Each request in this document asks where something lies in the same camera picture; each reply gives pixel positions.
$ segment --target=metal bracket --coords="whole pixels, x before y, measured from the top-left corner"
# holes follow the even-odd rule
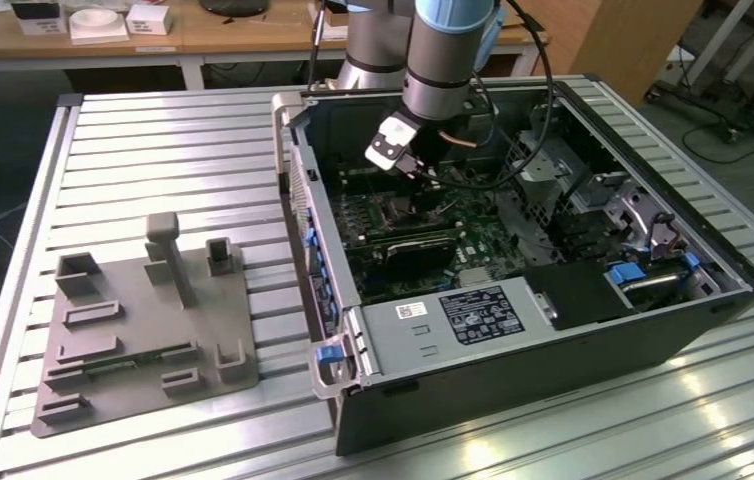
[[[418,129],[420,125],[400,112],[394,112],[378,125],[378,132],[364,152],[366,159],[382,170],[390,170],[417,136]]]
[[[284,134],[281,129],[304,110],[298,92],[278,93],[272,97],[272,141],[274,142],[274,173],[284,173]]]

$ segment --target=slotted aluminum surface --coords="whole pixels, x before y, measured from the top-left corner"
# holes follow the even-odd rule
[[[754,216],[606,87],[562,79],[754,262]],[[69,109],[0,364],[0,478],[754,478],[754,310],[657,368],[333,456],[273,184],[269,98],[281,90],[87,96]],[[142,216],[166,210],[179,212],[181,248],[220,235],[244,247],[261,382],[35,439],[55,258],[142,256]]]

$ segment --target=wooden desk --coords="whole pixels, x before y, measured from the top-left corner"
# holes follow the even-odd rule
[[[166,36],[133,35],[127,42],[73,46],[67,35],[25,36],[11,12],[0,13],[0,71],[175,65],[186,89],[202,90],[201,65],[304,61],[310,51],[312,20],[306,0],[272,0],[264,16],[236,19],[206,12],[197,0],[167,0],[174,18]],[[528,75],[536,48],[514,19],[494,54],[517,55],[512,73]],[[325,40],[321,59],[344,58],[345,41]]]

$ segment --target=white box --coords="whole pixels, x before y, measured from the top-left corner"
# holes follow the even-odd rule
[[[130,39],[123,17],[110,10],[86,8],[70,15],[70,43],[91,45]]]
[[[133,34],[167,35],[171,16],[165,5],[135,4],[126,15],[126,28]]]
[[[656,80],[663,80],[671,85],[677,85],[681,78],[684,78],[684,72],[687,72],[693,64],[693,60],[696,60],[696,57],[693,57],[691,52],[676,45],[672,52],[669,52],[667,63],[664,63]]]
[[[67,33],[65,9],[57,3],[11,3],[23,35]]]

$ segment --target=circuit board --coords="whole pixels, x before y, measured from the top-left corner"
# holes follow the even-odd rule
[[[333,200],[364,305],[498,280],[524,269],[518,238],[506,232],[493,202],[485,193],[453,190],[437,208],[414,213],[408,197],[393,193]]]

